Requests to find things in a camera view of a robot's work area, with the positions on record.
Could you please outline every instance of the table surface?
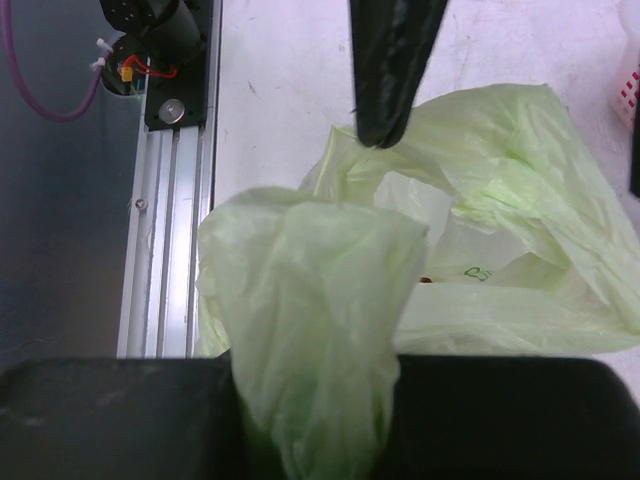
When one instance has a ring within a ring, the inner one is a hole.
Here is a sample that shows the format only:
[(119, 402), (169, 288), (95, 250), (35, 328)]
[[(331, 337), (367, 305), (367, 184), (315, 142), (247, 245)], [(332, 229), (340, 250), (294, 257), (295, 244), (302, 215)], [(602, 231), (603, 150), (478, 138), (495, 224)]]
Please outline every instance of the table surface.
[[(222, 38), (216, 204), (258, 185), (296, 187), (331, 125), (352, 122), (348, 1), (227, 0)], [(417, 102), (550, 85), (640, 231), (630, 134), (609, 106), (625, 43), (616, 0), (450, 0)], [(640, 398), (640, 351), (604, 358)]]

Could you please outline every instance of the plastic bag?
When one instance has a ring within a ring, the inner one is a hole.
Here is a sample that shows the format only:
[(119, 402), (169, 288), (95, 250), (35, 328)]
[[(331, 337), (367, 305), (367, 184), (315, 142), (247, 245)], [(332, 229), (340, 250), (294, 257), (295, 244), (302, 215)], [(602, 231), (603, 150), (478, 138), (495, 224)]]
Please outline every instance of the plastic bag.
[(427, 102), (389, 150), (335, 128), (301, 190), (242, 194), (199, 231), (199, 351), (233, 346), (254, 450), (289, 478), (366, 471), (391, 337), (419, 354), (640, 343), (638, 240), (545, 86)]

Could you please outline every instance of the translucent plastic bag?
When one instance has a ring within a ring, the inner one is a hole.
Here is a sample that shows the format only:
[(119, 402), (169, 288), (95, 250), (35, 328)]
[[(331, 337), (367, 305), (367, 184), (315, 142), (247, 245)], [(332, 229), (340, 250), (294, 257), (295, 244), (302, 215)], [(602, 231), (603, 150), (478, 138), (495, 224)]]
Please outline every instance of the translucent plastic bag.
[(640, 343), (638, 240), (544, 86), (427, 102), (390, 150), (335, 128), (301, 191), (235, 197), (199, 250), (199, 352), (232, 346), (250, 442), (289, 478), (368, 470), (394, 352)]

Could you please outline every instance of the purple cable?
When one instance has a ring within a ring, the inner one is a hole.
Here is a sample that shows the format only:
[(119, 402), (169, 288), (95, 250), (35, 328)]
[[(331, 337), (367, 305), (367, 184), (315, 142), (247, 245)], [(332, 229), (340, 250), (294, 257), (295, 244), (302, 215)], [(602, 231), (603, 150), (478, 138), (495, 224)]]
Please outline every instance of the purple cable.
[[(13, 44), (13, 26), (11, 21), (11, 0), (0, 0), (0, 20), (2, 24), (2, 42), (4, 44), (5, 54), (7, 56), (7, 62), (9, 63), (9, 73), (15, 83), (16, 88), (22, 95), (25, 102), (41, 117), (46, 118), (52, 122), (65, 123), (77, 120), (89, 109), (93, 98), (98, 90), (100, 84), (100, 74), (102, 73), (102, 67), (96, 68), (96, 72), (91, 79), (89, 90), (87, 91), (84, 100), (80, 106), (71, 113), (55, 113), (50, 112), (45, 107), (40, 105), (38, 100), (29, 91), (22, 73), (20, 72), (20, 66), (18, 65), (18, 58), (16, 56), (15, 46)], [(108, 52), (102, 55), (103, 58), (109, 56)]]

